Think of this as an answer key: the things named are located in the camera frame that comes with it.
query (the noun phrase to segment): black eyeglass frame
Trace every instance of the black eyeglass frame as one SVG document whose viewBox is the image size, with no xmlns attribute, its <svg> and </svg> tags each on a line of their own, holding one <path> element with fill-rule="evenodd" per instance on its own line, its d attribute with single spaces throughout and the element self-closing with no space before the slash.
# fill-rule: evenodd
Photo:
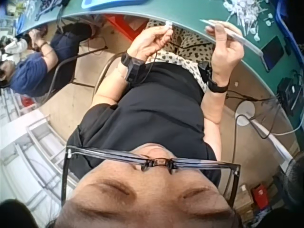
<svg viewBox="0 0 304 228">
<path fill-rule="evenodd" d="M 233 185 L 231 189 L 230 198 L 227 203 L 230 207 L 233 207 L 235 197 L 238 190 L 238 182 L 240 177 L 240 168 L 238 164 L 210 161 L 210 160 L 199 160 L 199 159 L 188 159 L 188 158 L 156 158 L 149 159 L 138 154 L 133 154 L 126 151 L 113 151 L 113 150 L 99 150 L 94 148 L 79 148 L 76 146 L 67 146 L 66 153 L 63 163 L 62 172 L 62 185 L 61 185 L 61 206 L 64 206 L 67 197 L 67 176 L 70 159 L 74 154 L 81 154 L 84 156 L 95 157 L 103 160 L 113 160 L 118 162 L 126 162 L 129 164 L 140 165 L 142 171 L 147 170 L 149 167 L 166 166 L 169 169 L 169 173 L 175 169 L 200 169 L 200 170 L 221 170 L 230 169 L 234 175 Z"/>
</svg>

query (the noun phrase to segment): green workbench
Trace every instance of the green workbench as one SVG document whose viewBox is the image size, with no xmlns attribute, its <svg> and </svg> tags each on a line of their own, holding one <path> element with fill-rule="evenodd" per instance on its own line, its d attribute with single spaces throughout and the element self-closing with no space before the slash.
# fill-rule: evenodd
<svg viewBox="0 0 304 228">
<path fill-rule="evenodd" d="M 64 9 L 63 17 L 75 17 L 88 14 L 124 14 L 134 15 L 145 18 L 157 19 L 160 21 L 172 21 L 174 25 L 181 28 L 192 30 L 201 34 L 204 38 L 214 41 L 209 37 L 205 31 L 205 24 L 199 19 L 216 19 L 226 20 L 229 12 L 223 6 L 223 0 L 150 0 L 142 5 L 111 7 L 106 9 L 88 10 L 82 9 L 82 0 L 71 0 L 68 6 Z M 259 18 L 259 36 L 261 40 L 255 42 L 253 35 L 249 34 L 246 38 L 256 45 L 258 48 L 264 47 L 275 36 L 278 36 L 281 44 L 285 46 L 284 36 L 276 23 L 268 27 L 263 21 L 267 18 L 268 13 L 275 16 L 275 8 L 271 4 L 261 3 L 262 8 L 268 8 L 264 14 L 260 14 Z M 30 30 L 38 25 L 45 24 L 57 19 L 59 7 L 53 9 L 51 12 L 42 15 L 39 21 L 34 21 L 36 12 L 31 18 L 24 22 L 22 32 Z M 230 22 L 237 24 L 236 16 L 233 16 Z M 283 77 L 291 77 L 291 71 L 301 71 L 294 52 L 291 55 L 284 53 L 284 56 L 276 64 L 276 66 L 267 72 L 260 57 L 249 49 L 245 49 L 245 57 L 243 64 L 247 69 L 255 75 L 265 88 L 273 95 L 276 94 L 276 88 Z M 292 126 L 295 128 L 299 124 L 299 114 L 293 118 L 289 118 Z"/>
</svg>

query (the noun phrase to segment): black t-shirt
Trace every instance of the black t-shirt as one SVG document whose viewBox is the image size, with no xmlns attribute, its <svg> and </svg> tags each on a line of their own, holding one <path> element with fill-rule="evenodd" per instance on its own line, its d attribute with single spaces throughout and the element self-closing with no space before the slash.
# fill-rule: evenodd
<svg viewBox="0 0 304 228">
<path fill-rule="evenodd" d="M 154 63 L 144 83 L 130 89 L 118 105 L 92 107 L 67 144 L 131 151 L 145 143 L 158 143 L 179 158 L 216 161 L 212 148 L 203 141 L 202 97 L 189 71 L 175 64 Z M 70 170 L 82 178 L 101 162 L 73 156 Z M 220 171 L 203 173 L 218 186 Z"/>
</svg>

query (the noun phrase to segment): white cable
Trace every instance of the white cable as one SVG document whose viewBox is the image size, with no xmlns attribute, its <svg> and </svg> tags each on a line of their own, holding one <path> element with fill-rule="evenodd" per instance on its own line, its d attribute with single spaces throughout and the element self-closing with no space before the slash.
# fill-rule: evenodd
<svg viewBox="0 0 304 228">
<path fill-rule="evenodd" d="M 292 134 L 292 133 L 296 132 L 297 130 L 299 130 L 302 127 L 303 122 L 304 122 L 304 112 L 303 112 L 303 115 L 302 115 L 302 121 L 300 122 L 299 126 L 296 129 L 294 129 L 290 132 L 286 132 L 286 133 L 272 133 L 272 134 L 275 135 L 275 136 L 283 136 L 283 135 L 287 135 L 287 134 Z"/>
</svg>

